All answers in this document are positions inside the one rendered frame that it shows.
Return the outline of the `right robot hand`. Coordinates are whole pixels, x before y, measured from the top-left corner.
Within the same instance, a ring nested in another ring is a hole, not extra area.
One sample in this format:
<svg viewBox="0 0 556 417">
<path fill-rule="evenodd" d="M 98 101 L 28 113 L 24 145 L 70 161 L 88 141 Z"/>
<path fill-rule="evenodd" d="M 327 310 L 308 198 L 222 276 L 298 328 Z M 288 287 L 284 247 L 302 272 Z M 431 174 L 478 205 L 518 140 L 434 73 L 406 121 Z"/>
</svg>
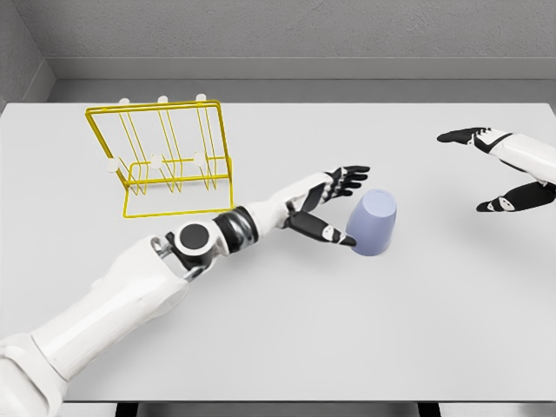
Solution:
<svg viewBox="0 0 556 417">
<path fill-rule="evenodd" d="M 480 203 L 483 213 L 520 212 L 556 201 L 556 148 L 519 133 L 472 127 L 443 133 L 438 142 L 472 145 L 505 165 L 529 174 L 534 181 Z"/>
</svg>

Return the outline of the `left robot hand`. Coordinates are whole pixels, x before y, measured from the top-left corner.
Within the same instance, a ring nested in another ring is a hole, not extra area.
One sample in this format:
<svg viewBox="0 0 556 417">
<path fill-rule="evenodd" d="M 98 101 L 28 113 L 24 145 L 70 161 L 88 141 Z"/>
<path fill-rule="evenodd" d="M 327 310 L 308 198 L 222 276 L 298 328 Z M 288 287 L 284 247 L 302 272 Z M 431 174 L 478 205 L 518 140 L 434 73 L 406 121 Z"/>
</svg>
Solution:
<svg viewBox="0 0 556 417">
<path fill-rule="evenodd" d="M 285 219 L 280 228 L 290 228 L 318 242 L 329 242 L 354 247 L 356 240 L 328 222 L 316 217 L 312 211 L 338 197 L 349 197 L 368 179 L 368 166 L 339 167 L 332 172 L 311 175 L 278 193 L 278 200 L 285 204 Z"/>
</svg>

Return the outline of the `lavender plastic cup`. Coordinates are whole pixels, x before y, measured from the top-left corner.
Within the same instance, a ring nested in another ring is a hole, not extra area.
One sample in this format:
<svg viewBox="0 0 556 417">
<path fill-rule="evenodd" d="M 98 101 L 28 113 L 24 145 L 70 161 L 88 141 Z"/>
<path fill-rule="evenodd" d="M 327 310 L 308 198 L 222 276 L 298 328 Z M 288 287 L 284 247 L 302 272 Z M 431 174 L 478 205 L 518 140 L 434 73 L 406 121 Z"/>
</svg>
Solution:
<svg viewBox="0 0 556 417">
<path fill-rule="evenodd" d="M 384 189 L 369 190 L 347 222 L 347 234 L 356 240 L 353 251 L 374 256 L 384 252 L 392 238 L 397 215 L 394 197 Z"/>
</svg>

